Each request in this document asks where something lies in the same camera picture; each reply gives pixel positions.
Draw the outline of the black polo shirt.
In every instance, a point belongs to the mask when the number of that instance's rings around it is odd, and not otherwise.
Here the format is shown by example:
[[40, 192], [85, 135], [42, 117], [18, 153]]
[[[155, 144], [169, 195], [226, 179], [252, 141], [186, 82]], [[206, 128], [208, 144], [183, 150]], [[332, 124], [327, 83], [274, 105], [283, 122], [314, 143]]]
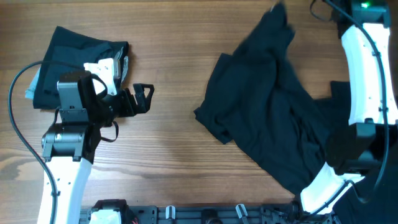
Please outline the black polo shirt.
[[347, 82], [331, 82], [330, 98], [313, 99], [287, 58], [293, 38], [278, 3], [231, 55], [219, 57], [195, 117], [299, 194], [324, 165], [329, 135], [348, 124], [350, 90]]

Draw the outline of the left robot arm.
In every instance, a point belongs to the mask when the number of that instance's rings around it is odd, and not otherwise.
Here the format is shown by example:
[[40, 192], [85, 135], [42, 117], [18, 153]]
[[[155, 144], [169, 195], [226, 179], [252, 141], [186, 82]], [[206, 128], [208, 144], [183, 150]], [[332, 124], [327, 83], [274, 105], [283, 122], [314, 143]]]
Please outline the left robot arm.
[[88, 71], [62, 75], [58, 83], [60, 107], [42, 137], [43, 158], [51, 175], [44, 180], [38, 223], [78, 223], [81, 201], [101, 141], [101, 129], [118, 127], [116, 118], [133, 117], [150, 110], [154, 86], [136, 83], [134, 93], [119, 90], [112, 96], [97, 93], [99, 79]]

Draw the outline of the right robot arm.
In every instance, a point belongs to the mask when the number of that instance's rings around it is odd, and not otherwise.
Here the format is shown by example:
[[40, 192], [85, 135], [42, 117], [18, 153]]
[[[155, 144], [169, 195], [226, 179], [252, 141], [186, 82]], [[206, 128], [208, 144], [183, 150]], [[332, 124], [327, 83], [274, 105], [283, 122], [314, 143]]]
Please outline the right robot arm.
[[397, 147], [397, 105], [389, 65], [391, 17], [385, 1], [327, 1], [349, 68], [348, 127], [332, 134], [326, 161], [292, 210], [301, 221], [332, 213], [352, 189], [361, 203], [378, 190]]

